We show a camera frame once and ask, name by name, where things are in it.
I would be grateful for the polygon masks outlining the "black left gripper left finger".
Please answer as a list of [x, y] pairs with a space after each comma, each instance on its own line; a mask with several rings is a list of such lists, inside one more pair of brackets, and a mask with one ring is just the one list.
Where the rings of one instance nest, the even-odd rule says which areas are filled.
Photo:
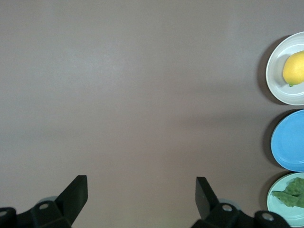
[[16, 209], [0, 209], [2, 228], [70, 228], [88, 199], [86, 175], [78, 175], [55, 200], [37, 203], [17, 214]]

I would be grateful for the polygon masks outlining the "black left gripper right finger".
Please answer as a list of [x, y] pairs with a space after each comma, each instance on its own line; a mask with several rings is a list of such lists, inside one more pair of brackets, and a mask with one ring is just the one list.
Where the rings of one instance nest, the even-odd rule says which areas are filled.
[[220, 202], [205, 177], [196, 178], [195, 202], [200, 219], [193, 228], [288, 228], [280, 215], [257, 211], [253, 217], [227, 202]]

